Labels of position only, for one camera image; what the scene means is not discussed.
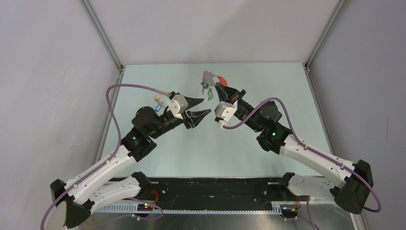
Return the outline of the key with green tag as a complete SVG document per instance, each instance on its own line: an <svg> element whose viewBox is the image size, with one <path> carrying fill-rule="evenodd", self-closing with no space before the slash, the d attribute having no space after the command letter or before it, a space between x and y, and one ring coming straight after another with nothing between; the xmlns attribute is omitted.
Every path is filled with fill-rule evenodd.
<svg viewBox="0 0 406 230"><path fill-rule="evenodd" d="M210 89L208 90L207 96L208 96L208 100L209 100L209 101L213 99L214 94L213 94L213 89L212 89L212 88L210 88Z"/></svg>

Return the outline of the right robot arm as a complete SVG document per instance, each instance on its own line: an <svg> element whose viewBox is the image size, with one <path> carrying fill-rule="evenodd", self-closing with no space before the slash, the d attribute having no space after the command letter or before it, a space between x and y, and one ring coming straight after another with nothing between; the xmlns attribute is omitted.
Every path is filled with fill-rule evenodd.
<svg viewBox="0 0 406 230"><path fill-rule="evenodd" d="M216 122L223 129L236 129L247 125L258 132L257 142L264 151L272 151L302 163L319 173L320 177L286 173L278 187L284 200L294 196L310 196L334 201L340 208L360 214L373 192L373 177L369 163L352 162L332 156L305 140L294 131L286 106L281 99L268 98L253 107L243 100L245 91L216 83L219 104L215 109Z"/></svg>

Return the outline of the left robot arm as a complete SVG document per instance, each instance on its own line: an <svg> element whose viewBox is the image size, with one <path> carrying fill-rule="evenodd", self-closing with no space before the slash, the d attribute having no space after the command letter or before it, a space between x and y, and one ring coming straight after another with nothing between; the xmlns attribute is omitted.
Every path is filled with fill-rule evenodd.
<svg viewBox="0 0 406 230"><path fill-rule="evenodd" d="M152 152L157 146L154 139L180 125L187 129L197 127L211 112L210 109L190 110L202 102L202 98L176 94L161 115L152 107L141 107L132 120L133 128L126 136L119 137L118 146L111 153L67 182L60 179L52 182L50 188L56 206L65 209L62 226L77 227L95 210L122 199L147 199L151 195L151 182L142 172L134 172L117 183L105 183Z"/></svg>

